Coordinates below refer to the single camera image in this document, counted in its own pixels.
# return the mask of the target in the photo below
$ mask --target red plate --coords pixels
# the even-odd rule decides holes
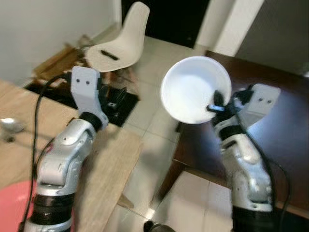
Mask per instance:
[[[12,184],[0,190],[0,231],[16,232],[18,230],[19,223],[25,212],[29,188],[30,181],[28,180]]]

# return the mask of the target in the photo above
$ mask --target doorway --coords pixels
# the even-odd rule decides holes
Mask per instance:
[[[193,48],[210,0],[140,0],[150,8],[146,35]],[[122,20],[136,0],[122,0]]]

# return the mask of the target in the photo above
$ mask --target plastic bowl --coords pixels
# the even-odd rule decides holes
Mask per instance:
[[[213,104],[215,90],[227,104],[231,96],[231,81],[225,68],[208,57],[189,57],[174,64],[161,85],[161,101],[176,120],[199,124],[211,120],[215,113],[206,106]]]

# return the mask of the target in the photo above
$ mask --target cable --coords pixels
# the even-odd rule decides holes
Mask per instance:
[[[34,112],[34,137],[33,137],[33,144],[32,144],[32,156],[31,156],[31,168],[30,168],[30,174],[31,174],[31,184],[30,184],[30,191],[29,191],[29,198],[28,198],[28,202],[26,205],[26,209],[25,209],[25,213],[23,216],[23,220],[22,222],[19,224],[19,228],[18,231],[22,232],[24,231],[24,227],[25,227],[25,223],[27,220],[27,216],[29,213],[29,208],[30,208],[30,203],[31,203],[31,198],[32,198],[32,194],[33,194],[33,183],[34,183],[34,168],[35,168],[35,154],[36,154],[36,144],[37,144],[37,137],[38,137],[38,118],[39,118],[39,107],[43,98],[43,94],[46,91],[46,89],[56,80],[58,80],[59,78],[63,78],[63,76],[56,76],[52,79],[50,79],[42,88],[40,95],[37,99],[37,103],[35,106],[35,112]]]
[[[288,175],[288,173],[284,170],[284,168],[278,164],[276,161],[274,161],[273,159],[271,158],[268,158],[265,153],[263,152],[263,150],[261,149],[261,147],[256,143],[256,141],[254,140],[254,138],[247,132],[247,130],[245,129],[245,127],[243,126],[242,124],[242,121],[238,115],[238,112],[236,110],[236,107],[235,107],[235,93],[234,95],[232,96],[232,107],[233,107],[233,113],[235,114],[236,116],[236,119],[237,119],[237,122],[239,123],[241,129],[245,132],[245,134],[248,136],[248,138],[250,139],[250,141],[253,143],[253,145],[256,147],[256,149],[258,150],[258,152],[261,154],[261,157],[264,161],[264,164],[265,164],[265,167],[268,171],[268,174],[270,176],[270,179],[271,179],[271,187],[272,187],[272,198],[273,198],[273,201],[272,201],[272,208],[273,208],[273,212],[275,212],[275,208],[276,208],[276,189],[275,189],[275,179],[274,179],[274,176],[273,176],[273,173],[272,173],[272,170],[271,170],[271,167],[269,165],[269,163],[273,163],[275,164],[276,166],[278,166],[281,171],[283,172],[284,176],[285,176],[285,179],[286,179],[286,182],[287,182],[287,186],[288,186],[288,191],[287,191],[287,196],[286,196],[286,199],[284,201],[284,204],[283,204],[283,208],[282,208],[282,212],[281,212],[281,215],[280,215],[280,220],[279,220],[279,229],[278,231],[282,231],[282,224],[283,224],[283,219],[284,219],[284,214],[287,210],[287,207],[289,205],[289,202],[291,200],[291,194],[292,194],[292,185],[291,185],[291,179]]]

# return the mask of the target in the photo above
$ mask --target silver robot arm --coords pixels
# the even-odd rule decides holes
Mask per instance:
[[[256,84],[236,94],[242,109],[234,107],[234,99],[222,106],[218,93],[214,96],[216,105],[207,107],[217,113],[212,123],[222,140],[221,153],[231,188],[235,232],[274,231],[271,179],[264,170],[260,153],[243,130],[267,115],[279,94],[278,88]]]
[[[34,209],[26,232],[66,232],[72,225],[71,210],[84,159],[92,149],[98,130],[108,118],[98,100],[99,72],[75,66],[71,92],[79,118],[70,121],[48,147],[38,167]]]

